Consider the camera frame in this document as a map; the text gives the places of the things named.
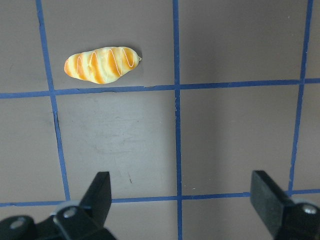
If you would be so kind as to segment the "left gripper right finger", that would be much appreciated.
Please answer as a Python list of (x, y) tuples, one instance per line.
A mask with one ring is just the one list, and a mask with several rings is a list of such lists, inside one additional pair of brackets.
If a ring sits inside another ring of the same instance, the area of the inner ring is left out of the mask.
[(274, 240), (320, 238), (320, 208), (289, 197), (263, 170), (251, 173), (250, 202)]

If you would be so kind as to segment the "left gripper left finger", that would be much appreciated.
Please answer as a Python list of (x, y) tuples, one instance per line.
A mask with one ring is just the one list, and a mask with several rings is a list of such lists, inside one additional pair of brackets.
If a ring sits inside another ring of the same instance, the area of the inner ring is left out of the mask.
[(80, 202), (61, 207), (53, 222), (64, 240), (111, 240), (104, 227), (111, 203), (110, 173), (98, 172)]

